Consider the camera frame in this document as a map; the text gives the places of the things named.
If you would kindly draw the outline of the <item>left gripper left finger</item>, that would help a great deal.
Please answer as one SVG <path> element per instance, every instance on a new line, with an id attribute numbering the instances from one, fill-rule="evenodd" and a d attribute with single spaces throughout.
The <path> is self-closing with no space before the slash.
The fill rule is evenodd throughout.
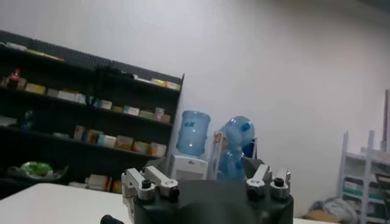
<path id="1" fill-rule="evenodd" d="M 121 175 L 123 203 L 129 213 L 135 212 L 136 199 L 151 201 L 157 192 L 165 199 L 176 201 L 179 197 L 177 180 L 168 178 L 155 166 L 147 166 L 142 172 L 131 168 Z"/>

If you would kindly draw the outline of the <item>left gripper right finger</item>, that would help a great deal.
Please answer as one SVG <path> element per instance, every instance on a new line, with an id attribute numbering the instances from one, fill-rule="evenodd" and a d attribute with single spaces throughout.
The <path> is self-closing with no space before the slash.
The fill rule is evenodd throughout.
<path id="1" fill-rule="evenodd" d="M 284 200 L 290 195 L 291 172 L 287 168 L 279 168 L 276 174 L 268 165 L 258 166 L 252 178 L 246 181 L 247 196 L 250 200 L 258 200 L 266 195 L 266 188 L 269 195 L 275 200 Z"/>

